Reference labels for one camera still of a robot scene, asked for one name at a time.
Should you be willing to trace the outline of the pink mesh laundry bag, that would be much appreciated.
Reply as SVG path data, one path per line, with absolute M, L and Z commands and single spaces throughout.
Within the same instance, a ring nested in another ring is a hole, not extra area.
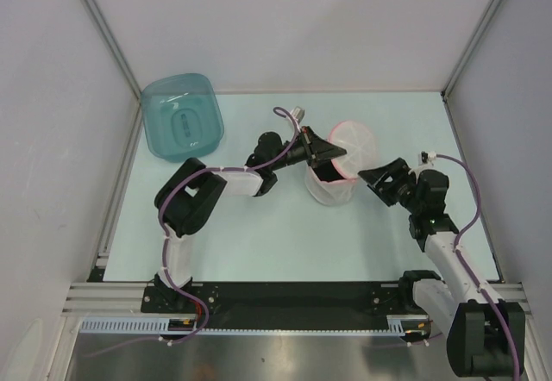
M 309 193 L 320 204 L 343 205 L 352 198 L 359 180 L 358 172 L 373 169 L 379 163 L 376 138 L 366 125 L 348 120 L 334 126 L 326 140 L 347 150 L 345 156 L 333 159 L 334 167 L 345 180 L 320 182 L 313 169 L 307 166 L 304 182 Z

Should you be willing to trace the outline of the black bra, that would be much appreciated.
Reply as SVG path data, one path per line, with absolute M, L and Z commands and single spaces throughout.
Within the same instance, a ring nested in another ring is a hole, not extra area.
M 333 183 L 345 180 L 345 177 L 336 170 L 332 161 L 325 162 L 313 168 L 313 172 L 320 182 Z

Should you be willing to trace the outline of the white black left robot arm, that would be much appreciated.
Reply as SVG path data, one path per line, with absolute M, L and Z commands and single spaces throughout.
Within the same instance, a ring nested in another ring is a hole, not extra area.
M 262 134 L 244 166 L 208 167 L 199 159 L 187 159 L 154 199 L 165 234 L 160 271 L 154 277 L 155 295 L 163 307 L 179 312 L 192 303 L 197 311 L 202 309 L 202 301 L 186 287 L 191 282 L 191 237 L 222 196 L 264 196 L 276 184 L 277 170 L 301 162 L 317 169 L 346 154 L 303 126 L 286 142 L 275 132 Z

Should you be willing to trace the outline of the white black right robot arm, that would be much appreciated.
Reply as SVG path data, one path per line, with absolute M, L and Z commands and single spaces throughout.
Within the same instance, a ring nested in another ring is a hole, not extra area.
M 403 159 L 359 172 L 387 206 L 410 214 L 409 231 L 437 273 L 409 271 L 401 281 L 398 304 L 408 313 L 425 311 L 446 337 L 449 365 L 461 378 L 509 376 L 524 372 L 525 313 L 506 301 L 472 265 L 457 228 L 446 211 L 449 177 L 435 170 L 435 154 L 411 168 Z

